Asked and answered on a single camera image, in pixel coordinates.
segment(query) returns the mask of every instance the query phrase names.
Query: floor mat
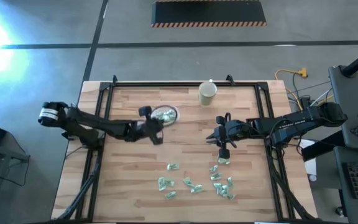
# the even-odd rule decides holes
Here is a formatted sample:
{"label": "floor mat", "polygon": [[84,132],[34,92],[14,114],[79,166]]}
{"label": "floor mat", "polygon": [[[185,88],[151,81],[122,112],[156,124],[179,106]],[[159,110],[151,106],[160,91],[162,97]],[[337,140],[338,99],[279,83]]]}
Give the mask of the floor mat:
{"label": "floor mat", "polygon": [[171,0],[153,3],[152,27],[266,26],[258,0]]}

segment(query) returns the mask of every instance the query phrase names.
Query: wooden table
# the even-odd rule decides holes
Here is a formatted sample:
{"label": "wooden table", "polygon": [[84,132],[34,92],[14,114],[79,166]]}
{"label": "wooden table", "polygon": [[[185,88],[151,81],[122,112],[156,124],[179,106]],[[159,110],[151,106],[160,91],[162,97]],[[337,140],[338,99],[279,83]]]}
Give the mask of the wooden table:
{"label": "wooden table", "polygon": [[[94,113],[99,84],[84,83],[78,104],[81,110]],[[291,113],[284,83],[268,81],[268,86],[275,116]],[[224,175],[221,183],[226,183],[227,177],[233,179],[234,200],[216,195],[209,179],[209,168],[217,164],[218,148],[207,144],[205,137],[217,126],[215,117],[224,116],[226,112],[231,113],[232,119],[257,118],[254,89],[219,87],[213,104],[200,107],[197,87],[115,88],[110,119],[140,119],[139,107],[165,104],[175,105],[180,119],[163,130],[164,144],[154,146],[149,139],[137,142],[119,141],[110,136],[106,139],[94,222],[277,221],[261,139],[236,142],[237,149],[229,147],[232,162],[218,167]],[[71,142],[67,153],[78,146],[79,142]],[[86,149],[80,149],[65,161],[52,218],[62,214],[78,193],[85,158]],[[284,159],[291,190],[316,217],[303,159],[294,147],[285,149]],[[180,169],[167,171],[167,163],[173,162],[179,163]],[[159,192],[159,177],[173,178],[175,186]],[[185,177],[190,177],[195,184],[203,184],[205,192],[191,194],[190,188],[183,183]],[[172,190],[177,191],[176,198],[165,200],[164,195]],[[282,193],[280,198],[285,211]],[[83,213],[88,211],[87,202],[86,198]]]}

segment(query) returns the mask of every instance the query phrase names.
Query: yellow cable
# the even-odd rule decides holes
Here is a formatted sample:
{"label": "yellow cable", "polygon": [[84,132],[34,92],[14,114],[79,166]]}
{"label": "yellow cable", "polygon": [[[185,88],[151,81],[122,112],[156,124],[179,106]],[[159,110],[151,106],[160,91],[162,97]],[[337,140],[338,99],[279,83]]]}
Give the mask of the yellow cable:
{"label": "yellow cable", "polygon": [[[331,95],[331,96],[327,97],[327,100],[331,99],[332,97],[334,97],[334,95]],[[318,102],[317,105],[320,105],[320,104],[325,103],[325,102],[327,102],[326,99],[323,99],[320,102]]]}
{"label": "yellow cable", "polygon": [[[279,70],[277,70],[276,73],[274,74],[274,77],[276,78],[276,80],[278,80],[277,74],[278,74],[279,72],[290,72],[290,73],[296,73],[296,74],[299,74],[299,75],[300,75],[300,73],[299,73],[298,71],[287,70],[287,69],[279,69]],[[301,106],[301,103],[299,102],[298,97],[296,97],[296,95],[295,95],[290,89],[288,89],[287,87],[285,87],[285,89],[286,89],[289,93],[291,93],[291,94],[293,95],[293,97],[295,98],[296,102],[298,103],[299,109],[300,109],[300,110],[303,110],[303,109],[302,109],[302,106]]]}

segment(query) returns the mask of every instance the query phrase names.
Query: black metal frame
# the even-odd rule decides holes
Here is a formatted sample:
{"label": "black metal frame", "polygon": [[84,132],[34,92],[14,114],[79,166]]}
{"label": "black metal frame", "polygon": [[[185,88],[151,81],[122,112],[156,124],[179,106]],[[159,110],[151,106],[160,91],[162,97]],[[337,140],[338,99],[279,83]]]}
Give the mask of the black metal frame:
{"label": "black metal frame", "polygon": [[[242,86],[242,87],[252,87],[255,90],[255,97],[256,97],[256,102],[257,102],[257,106],[258,106],[258,112],[259,112],[259,116],[261,118],[263,118],[265,116],[264,113],[264,109],[263,109],[263,104],[262,104],[262,99],[261,99],[261,95],[260,92],[263,91],[265,94],[265,99],[267,102],[267,112],[269,117],[273,118],[274,114],[273,114],[273,106],[272,106],[272,102],[270,99],[270,93],[269,93],[269,88],[267,85],[267,82],[239,82],[239,83],[235,83],[234,80],[232,79],[232,77],[230,75],[227,76],[226,80],[228,82],[215,82],[215,84],[217,86]],[[106,90],[108,90],[108,100],[107,100],[107,104],[106,104],[106,111],[104,114],[104,118],[108,119],[109,118],[109,110],[111,108],[111,103],[112,103],[112,94],[113,94],[113,89],[114,87],[135,87],[135,86],[140,86],[140,87],[150,87],[150,86],[194,86],[197,87],[201,84],[201,82],[117,82],[117,78],[116,76],[114,76],[113,81],[112,82],[102,82],[100,83],[100,87],[99,87],[99,95],[98,95],[98,101],[96,104],[96,111],[95,111],[95,115],[99,116],[100,115],[100,111],[101,111],[101,103],[103,100],[103,96],[104,96],[104,92]],[[277,219],[278,221],[283,220],[283,211],[282,211],[282,207],[281,207],[281,203],[280,203],[280,195],[278,192],[278,187],[277,187],[277,182],[276,180],[272,177],[273,175],[273,169],[275,169],[273,166],[273,160],[272,157],[270,156],[270,149],[267,147],[266,145],[266,139],[264,139],[265,142],[265,150],[266,150],[266,156],[267,156],[267,162],[268,162],[268,169],[269,169],[269,173],[270,173],[270,181],[272,183],[272,192],[273,192],[273,199],[274,199],[274,203],[275,203],[275,209],[277,211]],[[103,141],[103,145],[101,147],[101,150],[98,151],[98,157],[100,158],[100,167],[102,166],[101,164],[101,159],[103,157],[103,149],[104,149],[104,141]],[[91,161],[92,161],[92,156],[93,156],[93,151],[89,150],[86,156],[86,161],[85,161],[85,167],[84,167],[84,173],[83,173],[83,178],[82,178],[82,183],[81,186],[84,185],[84,183],[86,182],[86,180],[89,177],[90,174],[90,169],[91,169]],[[280,173],[282,176],[282,180],[285,183],[285,185],[288,186],[288,179],[287,179],[287,173],[285,171],[285,165],[284,165],[284,160],[283,157],[281,156],[281,152],[278,152],[278,166],[280,168]],[[99,169],[99,171],[97,172],[94,181],[93,181],[93,186],[92,186],[92,193],[91,193],[91,197],[90,197],[90,204],[89,204],[89,208],[88,208],[88,214],[86,218],[82,218],[82,213],[83,213],[83,199],[81,200],[81,202],[78,204],[77,209],[76,209],[76,215],[75,215],[75,219],[74,220],[51,220],[51,223],[88,223],[88,222],[92,222],[93,221],[93,213],[94,213],[94,206],[96,203],[96,196],[97,196],[97,191],[98,191],[98,182],[99,182],[99,173],[100,173],[101,168]],[[289,214],[289,218],[293,219],[295,217],[294,212],[293,212],[293,207],[288,199],[288,197],[285,195],[285,200],[287,203],[287,209],[288,209],[288,214]]]}

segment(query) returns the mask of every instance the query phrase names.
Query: cup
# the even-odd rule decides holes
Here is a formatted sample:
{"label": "cup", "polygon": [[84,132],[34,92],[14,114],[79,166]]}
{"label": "cup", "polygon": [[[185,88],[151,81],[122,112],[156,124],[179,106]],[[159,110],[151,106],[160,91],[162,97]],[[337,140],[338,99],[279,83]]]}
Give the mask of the cup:
{"label": "cup", "polygon": [[212,79],[210,79],[209,82],[203,82],[200,87],[198,87],[198,100],[200,101],[200,105],[210,105],[216,92],[218,92],[218,88],[215,83],[212,82]]}

